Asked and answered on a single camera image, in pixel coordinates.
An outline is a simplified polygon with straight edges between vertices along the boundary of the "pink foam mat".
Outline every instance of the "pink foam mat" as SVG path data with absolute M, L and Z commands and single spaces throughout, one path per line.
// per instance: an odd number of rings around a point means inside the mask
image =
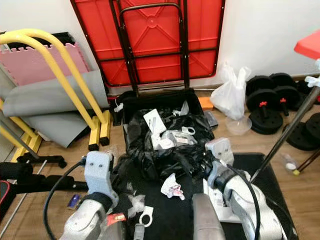
M 50 47 L 45 45 L 45 47 L 52 54 L 64 75 L 70 76 L 71 72 L 62 59 L 57 48 L 53 45 Z M 79 72 L 87 73 L 89 71 L 89 67 L 83 58 L 78 44 L 75 43 L 72 45 L 67 43 L 65 48 L 69 52 Z M 11 51 L 8 49 L 2 52 L 0 51 L 0 63 L 6 68 L 18 86 L 56 78 L 43 56 L 37 50 L 29 46 L 26 47 L 26 49 L 20 47 L 18 50 L 13 48 Z

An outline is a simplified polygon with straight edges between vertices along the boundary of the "black cable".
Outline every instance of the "black cable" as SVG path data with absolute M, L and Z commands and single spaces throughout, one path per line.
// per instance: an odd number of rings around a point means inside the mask
M 56 240 L 55 235 L 53 234 L 50 226 L 49 226 L 49 222 L 48 222 L 48 206 L 49 206 L 49 202 L 55 192 L 55 190 L 57 189 L 58 185 L 60 184 L 60 182 L 68 175 L 70 174 L 74 169 L 76 169 L 77 167 L 79 167 L 80 165 L 83 165 L 85 163 L 85 160 L 81 160 L 79 162 L 77 162 L 75 165 L 73 165 L 68 171 L 66 171 L 60 178 L 59 180 L 55 183 L 55 185 L 52 187 L 51 191 L 49 192 L 48 197 L 46 198 L 45 204 L 44 204 L 44 208 L 43 208 L 43 224 L 45 226 L 45 230 L 48 233 L 49 237 L 51 240 Z
M 274 206 L 276 206 L 277 208 L 279 208 L 283 213 L 284 215 L 286 216 L 286 218 L 289 220 L 290 222 L 290 230 L 289 230 L 289 235 L 287 237 L 288 240 L 291 240 L 292 237 L 293 237 L 293 229 L 294 229 L 294 222 L 292 221 L 289 213 L 287 210 L 285 210 L 279 203 L 277 203 L 276 201 L 272 200 L 270 197 L 268 196 L 265 196 L 265 199 L 267 201 L 269 201 L 270 203 L 272 203 Z
M 247 187 L 250 190 L 250 193 L 252 195 L 253 198 L 253 202 L 254 202 L 254 208 L 255 208 L 255 215 L 256 215 L 256 228 L 255 228 L 255 233 L 254 233 L 254 240 L 258 240 L 259 236 L 260 236 L 260 224 L 261 224 L 261 216 L 260 216 L 260 208 L 259 208 L 259 203 L 258 203 L 258 199 L 255 193 L 255 190 L 253 189 L 253 187 L 251 186 L 251 183 L 246 179 L 246 177 L 244 177 L 241 172 L 239 172 L 237 169 L 233 168 L 232 166 L 230 166 L 229 164 L 225 164 L 224 162 L 220 162 L 222 165 L 226 165 L 226 167 L 228 169 L 230 169 L 231 171 L 233 171 L 235 174 L 237 174 L 243 181 L 244 183 L 247 185 Z

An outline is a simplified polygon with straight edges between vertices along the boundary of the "yellow metal bar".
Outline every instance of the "yellow metal bar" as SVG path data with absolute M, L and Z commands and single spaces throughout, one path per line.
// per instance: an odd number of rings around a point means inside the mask
M 66 79 L 66 76 L 61 71 L 59 65 L 57 64 L 56 60 L 52 57 L 50 52 L 37 40 L 33 39 L 32 37 L 20 34 L 20 33 L 10 33 L 6 32 L 5 34 L 2 34 L 0 37 L 0 44 L 8 44 L 8 43 L 24 43 L 28 44 L 29 46 L 33 47 L 34 49 L 38 50 L 39 53 L 42 54 L 44 57 L 46 63 L 51 68 L 52 72 L 62 85 L 65 92 L 68 94 L 70 99 L 72 100 L 75 107 L 78 109 L 80 114 L 82 115 L 85 122 L 88 124 L 88 126 L 91 129 L 95 128 L 95 124 L 93 120 L 91 119 L 90 115 L 88 114 L 86 108 L 78 98 L 77 94 L 75 93 L 74 89 L 69 84 L 68 80 Z
M 89 151 L 99 150 L 99 137 L 100 137 L 100 121 L 97 116 L 92 118 L 96 128 L 91 130 L 89 140 Z
M 42 137 L 40 135 L 36 135 L 32 137 L 30 143 L 28 144 L 29 148 L 31 148 L 35 153 L 38 152 L 40 148 L 40 144 L 42 142 Z
M 24 143 L 28 145 L 30 143 L 31 137 L 28 134 L 24 133 L 21 137 L 21 140 L 24 141 Z M 26 153 L 26 151 L 27 150 L 23 146 L 18 147 L 16 149 L 12 159 L 11 159 L 11 163 L 16 163 L 17 158 L 20 156 L 23 156 Z
M 0 126 L 0 134 L 4 136 L 10 143 L 15 145 L 17 148 L 22 147 L 22 145 L 13 137 L 10 135 L 7 130 L 5 130 L 2 126 Z
M 109 110 L 103 112 L 106 123 L 101 123 L 100 143 L 102 146 L 110 144 L 110 127 L 111 127 L 111 113 Z
M 59 51 L 59 53 L 61 54 L 65 64 L 70 69 L 70 72 L 72 73 L 74 79 L 78 83 L 80 89 L 82 90 L 84 96 L 86 97 L 86 99 L 90 103 L 92 109 L 94 110 L 95 114 L 99 118 L 100 122 L 101 123 L 107 122 L 107 120 L 104 118 L 104 115 L 103 115 L 95 97 L 90 92 L 86 82 L 84 81 L 82 75 L 80 74 L 78 68 L 76 67 L 76 64 L 72 60 L 72 58 L 71 58 L 70 54 L 68 53 L 68 51 L 66 50 L 65 46 L 59 41 L 59 39 L 57 39 L 55 36 L 53 36 L 52 34 L 46 32 L 46 31 L 43 31 L 40 29 L 34 29 L 34 28 L 25 28 L 25 29 L 16 30 L 13 32 L 22 33 L 22 34 L 27 35 L 29 37 L 41 38 L 41 39 L 44 39 L 44 40 L 48 41 L 49 43 L 53 44 L 56 47 L 56 49 Z
M 0 110 L 3 109 L 4 102 L 0 99 Z M 32 131 L 32 129 L 24 122 L 21 118 L 17 116 L 11 116 L 10 119 L 17 124 L 23 131 L 25 131 L 30 137 L 35 138 L 37 135 Z

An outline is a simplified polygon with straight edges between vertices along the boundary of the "transparent plastic bowl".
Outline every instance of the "transparent plastic bowl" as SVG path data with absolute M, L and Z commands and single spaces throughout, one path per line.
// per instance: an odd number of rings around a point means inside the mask
M 252 122 L 250 118 L 244 116 L 240 120 L 233 120 L 229 117 L 225 119 L 225 125 L 228 131 L 233 135 L 243 135 L 251 129 Z

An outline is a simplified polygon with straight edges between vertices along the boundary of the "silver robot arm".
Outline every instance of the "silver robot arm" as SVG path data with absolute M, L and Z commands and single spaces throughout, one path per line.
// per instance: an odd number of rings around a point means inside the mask
M 234 162 L 230 141 L 227 138 L 215 139 L 207 142 L 205 148 L 210 151 L 210 156 L 204 164 L 205 172 L 208 173 L 206 177 L 208 186 L 218 188 L 222 192 L 232 212 L 239 217 L 246 238 L 254 240 L 257 216 L 252 194 L 242 178 L 226 167 L 226 164 L 232 166 Z M 281 240 L 282 226 L 276 214 L 268 207 L 263 192 L 257 186 L 253 184 L 251 186 L 260 210 L 259 239 Z
M 106 236 L 107 212 L 119 201 L 110 181 L 112 165 L 111 153 L 91 151 L 87 154 L 84 177 L 88 195 L 65 223 L 60 240 L 98 240 Z
M 252 188 L 260 209 L 260 239 L 281 240 L 282 227 L 276 214 L 268 207 L 263 192 L 253 184 Z M 238 175 L 234 176 L 226 183 L 223 196 L 226 201 L 230 202 L 233 213 L 239 217 L 246 238 L 255 239 L 257 216 L 248 186 Z

